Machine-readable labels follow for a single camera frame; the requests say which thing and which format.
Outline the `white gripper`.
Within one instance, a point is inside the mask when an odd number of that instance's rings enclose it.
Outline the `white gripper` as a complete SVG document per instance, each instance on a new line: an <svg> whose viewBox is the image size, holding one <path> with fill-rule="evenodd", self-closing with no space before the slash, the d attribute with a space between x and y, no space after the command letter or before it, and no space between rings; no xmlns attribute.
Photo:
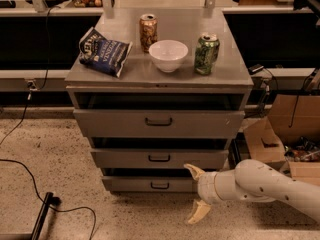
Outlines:
<svg viewBox="0 0 320 240"><path fill-rule="evenodd" d="M210 212L210 205L221 202L221 198L215 188L216 172L205 172L192 164L185 164L184 168L189 170L195 181L198 181L198 195L202 199L193 201L192 211L187 218L187 223L193 225L200 222Z"/></svg>

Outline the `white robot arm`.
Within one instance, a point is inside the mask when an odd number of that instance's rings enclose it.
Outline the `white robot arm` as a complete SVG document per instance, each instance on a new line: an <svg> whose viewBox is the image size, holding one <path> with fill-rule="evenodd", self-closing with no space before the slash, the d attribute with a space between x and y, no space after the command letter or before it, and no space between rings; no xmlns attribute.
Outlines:
<svg viewBox="0 0 320 240"><path fill-rule="evenodd" d="M222 201L273 202L281 201L320 222L320 187L283 175L269 165L246 159L233 170L205 172L185 164L197 183L199 198L193 202L188 224L196 224Z"/></svg>

